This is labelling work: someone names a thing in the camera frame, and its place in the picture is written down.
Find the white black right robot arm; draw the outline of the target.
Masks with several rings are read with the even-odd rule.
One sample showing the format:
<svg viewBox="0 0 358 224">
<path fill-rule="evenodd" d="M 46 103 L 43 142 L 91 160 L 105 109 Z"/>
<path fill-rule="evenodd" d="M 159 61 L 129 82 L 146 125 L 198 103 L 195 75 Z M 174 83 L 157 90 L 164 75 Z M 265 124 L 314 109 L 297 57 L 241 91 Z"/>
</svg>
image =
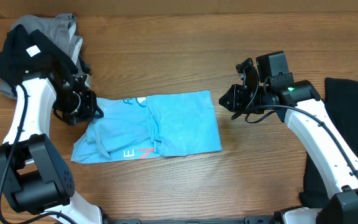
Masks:
<svg viewBox="0 0 358 224">
<path fill-rule="evenodd" d="M 276 113 L 299 138 L 314 162 L 329 202 L 322 208 L 287 208 L 271 223 L 358 223 L 358 157 L 333 125 L 325 104 L 308 80 L 294 81 L 283 53 L 236 65 L 241 84 L 219 99 L 232 118 Z"/>
</svg>

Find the light blue printed t-shirt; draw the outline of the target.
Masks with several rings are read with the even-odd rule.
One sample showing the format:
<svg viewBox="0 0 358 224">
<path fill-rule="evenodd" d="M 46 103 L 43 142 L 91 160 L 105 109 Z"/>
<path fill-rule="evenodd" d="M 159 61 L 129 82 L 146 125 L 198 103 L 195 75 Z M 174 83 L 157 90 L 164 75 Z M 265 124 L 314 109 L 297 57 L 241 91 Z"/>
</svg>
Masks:
<svg viewBox="0 0 358 224">
<path fill-rule="evenodd" d="M 122 100 L 97 99 L 92 120 L 71 161 L 97 164 L 220 152 L 223 147 L 208 90 Z"/>
</svg>

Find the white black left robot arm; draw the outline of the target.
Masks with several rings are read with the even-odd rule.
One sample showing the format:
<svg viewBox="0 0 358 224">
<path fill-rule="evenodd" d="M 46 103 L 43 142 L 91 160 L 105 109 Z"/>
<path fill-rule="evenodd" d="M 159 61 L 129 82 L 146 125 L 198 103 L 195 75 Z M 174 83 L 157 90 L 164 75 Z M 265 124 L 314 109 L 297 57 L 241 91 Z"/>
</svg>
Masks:
<svg viewBox="0 0 358 224">
<path fill-rule="evenodd" d="M 76 190 L 73 175 L 49 139 L 52 106 L 57 94 L 47 78 L 16 86 L 14 118 L 0 146 L 1 199 L 17 213 L 34 215 L 32 223 L 52 217 L 60 223 L 112 223 L 104 211 Z"/>
</svg>

